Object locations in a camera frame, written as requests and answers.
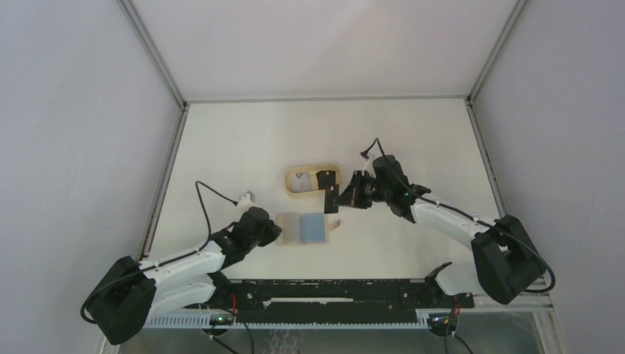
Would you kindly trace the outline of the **beige leather card holder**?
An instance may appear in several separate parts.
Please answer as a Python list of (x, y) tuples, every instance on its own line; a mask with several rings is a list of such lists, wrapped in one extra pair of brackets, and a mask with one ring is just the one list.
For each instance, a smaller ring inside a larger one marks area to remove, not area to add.
[(341, 219), (322, 213), (279, 213), (276, 224), (282, 229), (278, 246), (308, 246), (329, 242), (329, 233), (341, 225)]

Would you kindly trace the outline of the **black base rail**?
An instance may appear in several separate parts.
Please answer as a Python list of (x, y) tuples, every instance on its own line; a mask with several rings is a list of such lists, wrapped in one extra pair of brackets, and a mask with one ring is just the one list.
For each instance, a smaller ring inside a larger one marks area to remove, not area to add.
[(447, 295), (432, 274), (424, 279), (227, 280), (202, 310), (226, 308), (248, 325), (394, 325), (416, 323), (419, 311), (457, 305), (471, 294)]

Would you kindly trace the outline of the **beige oval tray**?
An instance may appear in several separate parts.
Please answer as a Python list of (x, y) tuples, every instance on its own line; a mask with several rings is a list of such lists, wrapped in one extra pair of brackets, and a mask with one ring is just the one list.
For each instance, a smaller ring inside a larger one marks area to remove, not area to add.
[[(337, 174), (337, 184), (341, 184), (343, 179), (343, 174), (339, 168), (334, 163), (320, 163), (320, 164), (306, 164), (295, 167), (289, 167), (284, 174), (284, 187), (287, 191), (287, 194), (292, 198), (311, 198), (313, 196), (323, 196), (324, 191), (318, 189), (317, 178), (315, 174), (319, 170), (335, 170)], [(308, 172), (310, 174), (312, 180), (312, 186), (314, 188), (313, 191), (303, 192), (303, 193), (293, 193), (291, 191), (291, 176), (294, 173)]]

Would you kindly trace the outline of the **blue grey credit card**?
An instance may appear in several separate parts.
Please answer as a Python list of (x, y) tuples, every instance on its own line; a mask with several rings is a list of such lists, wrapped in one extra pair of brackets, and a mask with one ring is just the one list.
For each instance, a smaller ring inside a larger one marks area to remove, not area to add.
[(326, 218), (324, 214), (303, 214), (298, 221), (299, 241), (303, 244), (325, 243)]

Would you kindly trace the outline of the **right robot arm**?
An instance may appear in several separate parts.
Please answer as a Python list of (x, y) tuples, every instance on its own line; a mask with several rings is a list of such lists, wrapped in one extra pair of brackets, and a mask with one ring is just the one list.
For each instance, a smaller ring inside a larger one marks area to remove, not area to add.
[(482, 218), (446, 204), (430, 189), (410, 183), (394, 156), (369, 159), (333, 203), (354, 209), (384, 203), (397, 217), (435, 229), (471, 251), (471, 264), (448, 261), (429, 274), (426, 297), (436, 307), (460, 294), (486, 294), (507, 305), (522, 293), (535, 293), (534, 282), (553, 274), (518, 218)]

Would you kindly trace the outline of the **black card in tray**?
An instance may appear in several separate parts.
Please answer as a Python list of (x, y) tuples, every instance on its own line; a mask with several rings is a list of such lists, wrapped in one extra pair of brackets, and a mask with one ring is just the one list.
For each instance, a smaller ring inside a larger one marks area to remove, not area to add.
[(319, 190), (326, 190), (337, 184), (337, 174), (335, 170), (319, 170), (315, 174)]

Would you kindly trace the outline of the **black credit card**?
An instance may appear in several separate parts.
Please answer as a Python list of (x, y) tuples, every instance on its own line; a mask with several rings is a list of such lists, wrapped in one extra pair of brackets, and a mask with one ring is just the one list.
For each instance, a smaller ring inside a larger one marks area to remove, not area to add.
[(337, 214), (339, 206), (336, 199), (339, 196), (340, 188), (338, 184), (334, 184), (324, 189), (324, 214)]

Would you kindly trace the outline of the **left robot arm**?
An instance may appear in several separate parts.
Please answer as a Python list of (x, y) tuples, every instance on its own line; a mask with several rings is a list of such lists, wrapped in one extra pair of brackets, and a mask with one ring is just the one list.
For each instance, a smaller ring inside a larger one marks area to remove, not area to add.
[(274, 242), (281, 233), (264, 209), (253, 206), (205, 243), (169, 259), (137, 262), (121, 257), (87, 296), (80, 315), (111, 344), (121, 344), (172, 310), (204, 302), (222, 307), (231, 289), (211, 276), (243, 261), (256, 247)]

